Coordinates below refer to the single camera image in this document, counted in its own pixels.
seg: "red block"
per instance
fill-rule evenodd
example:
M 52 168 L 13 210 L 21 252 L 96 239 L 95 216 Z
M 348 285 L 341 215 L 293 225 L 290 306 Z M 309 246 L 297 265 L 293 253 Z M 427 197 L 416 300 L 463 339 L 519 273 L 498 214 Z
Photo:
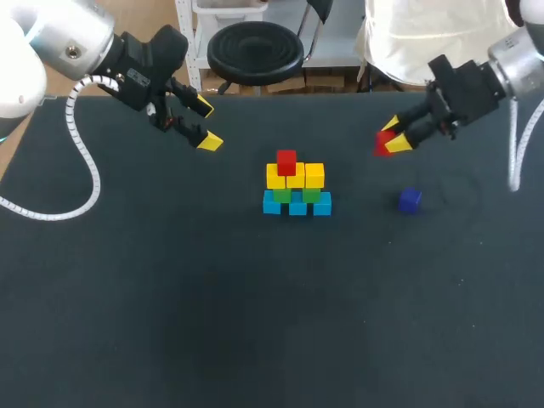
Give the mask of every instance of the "red block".
M 385 144 L 393 140 L 397 135 L 390 130 L 382 130 L 378 132 L 376 136 L 376 149 L 374 149 L 374 156 L 392 156 Z
M 297 152 L 295 150 L 278 150 L 278 176 L 297 175 Z

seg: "cyan block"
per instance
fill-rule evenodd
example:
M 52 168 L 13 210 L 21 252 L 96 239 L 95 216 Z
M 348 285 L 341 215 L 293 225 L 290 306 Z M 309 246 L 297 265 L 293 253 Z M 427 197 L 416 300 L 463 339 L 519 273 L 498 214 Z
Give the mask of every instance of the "cyan block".
M 314 215 L 316 217 L 330 217 L 332 215 L 332 197 L 329 192 L 321 192 L 319 202 L 314 204 Z
M 289 204 L 289 215 L 299 216 L 308 214 L 308 204 L 303 202 L 302 191 L 293 191 L 291 193 L 291 203 Z
M 400 194 L 399 210 L 403 213 L 415 214 L 422 200 L 422 192 L 414 189 L 406 189 Z
M 274 201 L 274 191 L 265 190 L 263 198 L 263 213 L 264 214 L 281 214 L 281 204 Z

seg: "white cable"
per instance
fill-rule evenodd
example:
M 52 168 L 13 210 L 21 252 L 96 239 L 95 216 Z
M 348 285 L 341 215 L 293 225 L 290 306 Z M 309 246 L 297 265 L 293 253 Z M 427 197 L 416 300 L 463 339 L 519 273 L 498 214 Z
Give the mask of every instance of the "white cable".
M 518 148 L 516 148 L 517 130 L 518 130 L 518 102 L 510 102 L 510 152 L 508 158 L 508 184 L 511 191 L 518 191 L 521 185 L 521 171 L 524 164 L 525 152 L 529 144 L 530 137 L 535 131 L 536 124 L 540 121 L 544 113 L 544 100 L 536 107 L 533 115 L 530 117 Z
M 99 170 L 98 168 L 96 168 L 93 158 L 88 152 L 87 147 L 85 147 L 85 144 L 83 143 L 83 140 L 81 136 L 79 135 L 79 132 L 77 131 L 76 119 L 74 117 L 74 108 L 76 106 L 76 100 L 79 93 L 83 89 L 85 89 L 86 87 L 92 84 L 105 85 L 106 87 L 113 89 L 116 92 L 119 91 L 119 84 L 111 78 L 108 78 L 105 76 L 86 76 L 80 82 L 76 83 L 75 87 L 72 89 L 70 93 L 70 96 L 68 97 L 68 100 L 66 101 L 66 110 L 65 110 L 66 125 L 68 126 L 68 130 L 70 131 L 72 140 L 76 144 L 76 147 L 79 149 L 79 152 L 81 153 L 83 159 L 87 163 L 88 169 L 91 172 L 91 177 L 93 178 L 93 193 L 89 197 L 88 201 L 77 210 L 65 212 L 62 214 L 42 214 L 39 212 L 26 210 L 14 204 L 13 202 L 6 200 L 5 198 L 1 196 L 0 196 L 0 206 L 5 207 L 10 211 L 13 211 L 14 213 L 18 213 L 22 215 L 23 217 L 37 219 L 40 221 L 61 221 L 65 219 L 79 217 L 80 215 L 86 213 L 88 210 L 90 210 L 94 206 L 94 204 L 96 203 L 96 201 L 99 199 L 99 196 L 100 196 Z

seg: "black table surface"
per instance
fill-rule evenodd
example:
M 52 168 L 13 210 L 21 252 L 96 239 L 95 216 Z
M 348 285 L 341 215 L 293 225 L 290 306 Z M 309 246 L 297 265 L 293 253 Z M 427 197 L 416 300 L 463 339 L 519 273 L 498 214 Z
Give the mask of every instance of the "black table surface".
M 542 127 L 518 194 L 507 106 L 373 157 L 421 97 L 214 99 L 215 154 L 82 99 L 97 206 L 57 224 L 0 209 L 0 405 L 542 407 Z M 2 181 L 33 211 L 90 194 L 63 104 L 37 111 Z M 325 163 L 331 218 L 262 214 L 278 149 Z M 406 187 L 416 216 L 396 209 Z

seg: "cardboard box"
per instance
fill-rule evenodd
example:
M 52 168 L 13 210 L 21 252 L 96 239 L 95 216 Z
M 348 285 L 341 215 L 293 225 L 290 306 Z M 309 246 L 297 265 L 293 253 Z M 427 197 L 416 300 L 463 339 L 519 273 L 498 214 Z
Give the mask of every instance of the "cardboard box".
M 217 94 L 218 89 L 221 85 L 225 83 L 223 78 L 215 75 L 213 72 L 208 71 L 206 74 L 202 74 L 202 94 Z M 240 85 L 233 83 L 230 85 L 229 89 L 225 93 L 227 95 L 238 95 L 240 94 Z
M 346 84 L 344 73 L 341 70 L 313 69 L 306 70 L 306 86 L 344 88 Z
M 266 89 L 271 94 L 276 92 L 290 91 L 293 89 L 304 89 L 304 88 L 306 88 L 306 81 L 304 80 L 304 76 L 302 75 L 294 76 L 293 78 L 289 78 L 284 82 L 274 83 L 266 87 Z

